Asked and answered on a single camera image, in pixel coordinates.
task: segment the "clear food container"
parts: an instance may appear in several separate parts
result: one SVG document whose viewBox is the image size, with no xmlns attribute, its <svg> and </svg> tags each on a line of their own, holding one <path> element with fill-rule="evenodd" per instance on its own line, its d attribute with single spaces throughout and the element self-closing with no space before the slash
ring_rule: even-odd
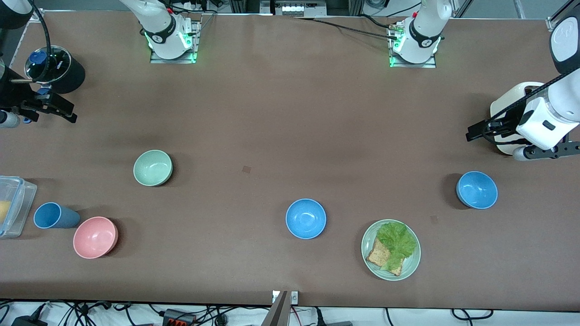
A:
<svg viewBox="0 0 580 326">
<path fill-rule="evenodd" d="M 0 176 L 0 238 L 16 238 L 22 233 L 36 185 L 17 176 Z"/>
</svg>

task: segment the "green bowl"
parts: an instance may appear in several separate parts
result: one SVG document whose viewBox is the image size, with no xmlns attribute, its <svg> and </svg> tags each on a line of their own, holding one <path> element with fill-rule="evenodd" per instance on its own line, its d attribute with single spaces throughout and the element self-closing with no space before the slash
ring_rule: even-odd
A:
<svg viewBox="0 0 580 326">
<path fill-rule="evenodd" d="M 133 176 L 148 187 L 164 184 L 173 172 L 171 158 L 166 152 L 150 150 L 141 154 L 133 166 Z"/>
<path fill-rule="evenodd" d="M 383 280 L 387 280 L 387 281 L 400 281 L 400 280 L 404 280 L 407 277 L 411 276 L 411 274 L 413 274 L 415 272 L 415 270 L 417 269 L 417 267 L 419 266 L 419 261 L 421 260 L 421 245 L 419 244 L 419 239 L 417 239 L 417 235 L 415 234 L 415 232 L 413 232 L 413 230 L 411 230 L 411 228 L 406 225 L 407 229 L 409 230 L 409 232 L 411 232 L 411 235 L 413 236 L 413 238 L 415 238 L 415 241 L 417 242 L 417 246 L 415 247 L 415 251 L 413 251 L 413 254 L 407 258 L 405 258 L 405 260 L 403 261 L 403 269 L 401 271 L 401 275 L 399 276 L 395 276 L 393 273 L 388 272 L 386 270 L 380 270 L 380 267 L 370 263 L 367 260 L 368 254 L 371 252 L 372 250 L 372 245 L 375 243 L 375 238 L 376 238 L 376 232 L 380 229 L 381 226 L 383 226 L 383 224 L 387 224 L 387 223 L 392 223 L 392 222 L 399 222 L 402 223 L 401 221 L 398 220 L 380 220 L 376 223 L 374 223 L 373 225 L 369 226 L 369 228 L 367 229 L 367 231 L 364 233 L 364 235 L 362 236 L 362 244 L 361 244 L 361 252 L 362 252 L 362 258 L 364 263 L 367 265 L 368 269 L 370 269 L 370 271 L 382 278 Z"/>
</svg>

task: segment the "pink bowl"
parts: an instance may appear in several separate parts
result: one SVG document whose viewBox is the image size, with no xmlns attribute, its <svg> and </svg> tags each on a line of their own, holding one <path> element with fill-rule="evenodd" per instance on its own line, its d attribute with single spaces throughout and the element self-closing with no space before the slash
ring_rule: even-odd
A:
<svg viewBox="0 0 580 326">
<path fill-rule="evenodd" d="M 90 218 L 78 227 L 72 239 L 74 251 L 83 258 L 98 258 L 117 244 L 119 234 L 110 219 L 102 216 Z"/>
</svg>

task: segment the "white floor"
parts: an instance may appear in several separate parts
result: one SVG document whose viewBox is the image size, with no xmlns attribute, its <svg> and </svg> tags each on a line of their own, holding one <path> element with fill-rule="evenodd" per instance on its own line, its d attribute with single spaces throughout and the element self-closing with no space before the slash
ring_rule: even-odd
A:
<svg viewBox="0 0 580 326">
<path fill-rule="evenodd" d="M 10 303 L 10 310 L 5 320 L 0 324 L 11 325 L 18 316 L 29 316 L 41 304 L 41 302 L 16 302 Z M 183 306 L 183 305 L 153 305 L 157 310 L 173 308 L 187 311 L 199 311 L 205 306 Z M 310 307 L 297 307 L 300 311 L 298 316 L 302 326 L 317 322 L 316 311 Z M 51 303 L 47 305 L 41 314 L 41 320 L 46 321 L 49 326 L 57 326 L 65 315 L 68 307 L 64 303 Z M 385 310 L 381 308 L 321 308 L 322 315 L 327 324 L 350 321 L 354 326 L 385 326 L 389 325 Z M 467 321 L 459 321 L 446 309 L 389 309 L 391 320 L 394 326 L 466 326 Z M 485 315 L 482 310 L 468 310 L 472 317 Z M 153 312 L 147 305 L 133 305 L 129 308 L 130 316 L 135 324 L 161 325 L 162 318 Z M 236 309 L 229 313 L 228 324 L 230 326 L 250 326 L 261 325 L 267 311 L 263 309 L 246 310 Z M 104 310 L 101 307 L 91 310 L 89 316 L 97 326 L 130 326 L 129 320 L 124 311 L 114 309 Z M 69 326 L 73 326 L 76 318 L 69 320 Z M 497 310 L 494 315 L 486 320 L 476 320 L 474 326 L 573 326 L 580 325 L 580 313 L 558 313 L 558 312 L 532 312 L 532 311 L 507 311 Z M 210 322 L 203 325 L 212 326 Z M 296 317 L 292 314 L 289 326 L 299 326 Z"/>
</svg>

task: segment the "blue bowl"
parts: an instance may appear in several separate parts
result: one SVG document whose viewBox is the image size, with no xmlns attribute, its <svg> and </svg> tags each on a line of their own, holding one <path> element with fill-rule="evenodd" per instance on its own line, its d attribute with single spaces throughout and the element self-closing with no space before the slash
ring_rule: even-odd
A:
<svg viewBox="0 0 580 326">
<path fill-rule="evenodd" d="M 457 197 L 462 203 L 477 209 L 492 207 L 498 200 L 498 188 L 485 173 L 471 171 L 457 182 Z"/>
<path fill-rule="evenodd" d="M 316 238 L 326 226 L 326 212 L 316 200 L 297 200 L 286 211 L 286 226 L 297 238 Z"/>
</svg>

